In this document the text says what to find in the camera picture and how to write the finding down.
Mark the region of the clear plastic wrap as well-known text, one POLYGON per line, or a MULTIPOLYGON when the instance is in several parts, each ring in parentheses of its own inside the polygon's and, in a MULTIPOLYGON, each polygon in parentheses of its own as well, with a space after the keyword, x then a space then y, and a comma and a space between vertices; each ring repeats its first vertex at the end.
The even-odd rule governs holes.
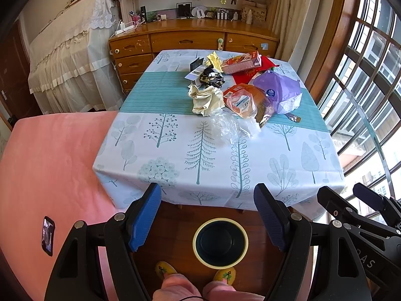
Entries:
POLYGON ((232 111, 220 109, 209 117, 213 138, 226 144, 238 143, 242 138, 257 137, 261 128, 254 118, 241 118, 232 111))

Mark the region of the left yellow slipper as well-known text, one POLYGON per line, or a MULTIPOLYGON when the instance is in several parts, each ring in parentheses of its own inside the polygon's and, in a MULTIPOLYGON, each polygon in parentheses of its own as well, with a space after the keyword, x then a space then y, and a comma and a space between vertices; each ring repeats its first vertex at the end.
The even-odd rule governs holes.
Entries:
POLYGON ((165 261, 159 261, 156 264, 155 267, 156 274, 158 277, 163 281, 166 279, 166 277, 172 275, 172 274, 177 274, 176 269, 172 267, 168 262, 165 261))

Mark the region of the purple plastic bag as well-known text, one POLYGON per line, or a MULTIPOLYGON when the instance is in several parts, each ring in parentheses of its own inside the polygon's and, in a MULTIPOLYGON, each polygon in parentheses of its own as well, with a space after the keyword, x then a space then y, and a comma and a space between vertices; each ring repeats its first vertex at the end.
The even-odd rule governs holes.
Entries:
POLYGON ((250 84, 264 91, 277 114, 291 113, 300 106, 303 93, 299 80, 266 71, 251 80, 250 84))

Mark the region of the wooden dresser with drawers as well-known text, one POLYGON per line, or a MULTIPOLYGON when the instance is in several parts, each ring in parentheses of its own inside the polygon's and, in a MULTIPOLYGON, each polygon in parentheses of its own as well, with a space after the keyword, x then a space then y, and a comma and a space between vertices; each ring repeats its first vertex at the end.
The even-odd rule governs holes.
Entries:
POLYGON ((263 27, 206 18, 147 23, 109 40, 112 61, 126 94, 163 50, 257 50, 273 57, 278 44, 278 36, 263 27))

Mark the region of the black card tag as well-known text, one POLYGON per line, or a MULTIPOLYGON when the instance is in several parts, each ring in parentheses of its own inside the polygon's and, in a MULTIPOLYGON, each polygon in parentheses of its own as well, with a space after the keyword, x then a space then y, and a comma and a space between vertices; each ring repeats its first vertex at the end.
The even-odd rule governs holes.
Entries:
POLYGON ((203 64, 204 58, 198 57, 196 60, 190 63, 190 71, 194 71, 196 68, 203 64))

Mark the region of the black phone on bed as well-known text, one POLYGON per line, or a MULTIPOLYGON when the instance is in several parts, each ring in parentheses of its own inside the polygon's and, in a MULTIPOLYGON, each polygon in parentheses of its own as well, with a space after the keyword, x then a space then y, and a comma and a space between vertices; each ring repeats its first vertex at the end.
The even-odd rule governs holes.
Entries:
POLYGON ((54 231, 54 221, 48 216, 45 216, 41 232, 41 247, 43 251, 50 257, 53 255, 54 231))

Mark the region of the red paper sheet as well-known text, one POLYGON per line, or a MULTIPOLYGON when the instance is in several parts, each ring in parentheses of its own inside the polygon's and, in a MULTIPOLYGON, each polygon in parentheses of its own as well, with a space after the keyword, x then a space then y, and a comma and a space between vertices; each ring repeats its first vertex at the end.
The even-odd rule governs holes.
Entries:
POLYGON ((278 64, 275 64, 266 56, 261 56, 261 65, 259 67, 234 73, 232 77, 236 84, 248 84, 256 74, 261 74, 274 67, 278 67, 278 64))

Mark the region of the orange snack bag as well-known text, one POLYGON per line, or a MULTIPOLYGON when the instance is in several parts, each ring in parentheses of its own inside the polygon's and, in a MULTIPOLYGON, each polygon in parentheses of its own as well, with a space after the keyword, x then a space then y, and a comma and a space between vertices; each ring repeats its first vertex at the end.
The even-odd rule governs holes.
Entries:
POLYGON ((243 119, 253 119, 263 127, 275 114, 266 93, 253 85, 237 84, 223 93, 225 105, 243 119))

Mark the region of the pink bed sheet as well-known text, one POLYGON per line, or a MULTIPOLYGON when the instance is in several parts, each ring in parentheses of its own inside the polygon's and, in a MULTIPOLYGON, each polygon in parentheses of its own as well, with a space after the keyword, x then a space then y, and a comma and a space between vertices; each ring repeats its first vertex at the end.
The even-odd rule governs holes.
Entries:
POLYGON ((116 208, 92 169, 116 113, 56 113, 19 120, 1 158, 1 251, 25 292, 43 300, 56 255, 77 220, 107 221, 116 208), (55 223, 53 255, 41 247, 55 223))

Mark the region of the black patterned wrapper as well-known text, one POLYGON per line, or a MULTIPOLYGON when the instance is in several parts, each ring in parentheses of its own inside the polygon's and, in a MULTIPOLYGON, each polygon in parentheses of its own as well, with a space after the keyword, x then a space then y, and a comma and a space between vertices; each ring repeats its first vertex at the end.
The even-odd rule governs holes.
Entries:
POLYGON ((217 72, 211 65, 207 67, 199 77, 201 86, 213 86, 221 88, 225 83, 224 77, 221 73, 217 72))

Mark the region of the tree print tablecloth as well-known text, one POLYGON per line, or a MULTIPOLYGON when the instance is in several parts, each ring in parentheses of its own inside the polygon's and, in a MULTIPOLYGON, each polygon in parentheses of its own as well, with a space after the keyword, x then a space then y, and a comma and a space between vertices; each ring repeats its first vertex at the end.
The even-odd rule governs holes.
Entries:
POLYGON ((322 186, 345 187, 336 148, 307 90, 293 122, 276 114, 260 129, 228 108, 197 115, 188 90, 190 63, 206 50, 164 50, 140 77, 98 151, 93 170, 113 204, 125 209, 150 183, 173 204, 254 210, 263 183, 310 218, 322 186))

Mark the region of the dark wooden door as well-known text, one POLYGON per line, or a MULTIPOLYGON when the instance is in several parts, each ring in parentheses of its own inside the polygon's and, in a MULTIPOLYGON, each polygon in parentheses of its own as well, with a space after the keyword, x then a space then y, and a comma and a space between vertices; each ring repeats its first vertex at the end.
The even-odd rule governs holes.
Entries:
POLYGON ((35 97, 29 90, 29 70, 30 65, 21 37, 20 21, 17 20, 1 42, 1 100, 10 114, 8 122, 12 126, 22 118, 42 114, 35 97))

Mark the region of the cream paper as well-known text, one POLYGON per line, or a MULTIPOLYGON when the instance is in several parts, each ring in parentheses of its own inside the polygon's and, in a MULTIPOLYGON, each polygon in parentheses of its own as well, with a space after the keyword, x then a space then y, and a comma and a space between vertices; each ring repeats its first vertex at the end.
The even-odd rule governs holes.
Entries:
POLYGON ((207 117, 225 106, 223 92, 219 88, 208 86, 200 89, 194 84, 190 84, 188 88, 188 96, 192 99, 192 113, 194 114, 207 117))

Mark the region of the left pink trouser leg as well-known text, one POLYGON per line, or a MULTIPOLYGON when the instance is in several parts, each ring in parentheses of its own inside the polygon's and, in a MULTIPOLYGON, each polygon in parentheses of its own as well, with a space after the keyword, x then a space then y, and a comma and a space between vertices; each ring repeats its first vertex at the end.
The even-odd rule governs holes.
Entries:
POLYGON ((202 300, 197 288, 182 274, 164 273, 161 288, 153 294, 153 301, 202 300))

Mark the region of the yellow paper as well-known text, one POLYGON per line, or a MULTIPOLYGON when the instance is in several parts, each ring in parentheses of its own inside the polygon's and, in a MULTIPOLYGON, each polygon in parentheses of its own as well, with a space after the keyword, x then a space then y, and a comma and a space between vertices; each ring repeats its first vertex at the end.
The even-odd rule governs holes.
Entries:
POLYGON ((205 61, 207 67, 212 67, 216 72, 223 73, 222 61, 217 55, 216 51, 207 55, 207 60, 205 61))

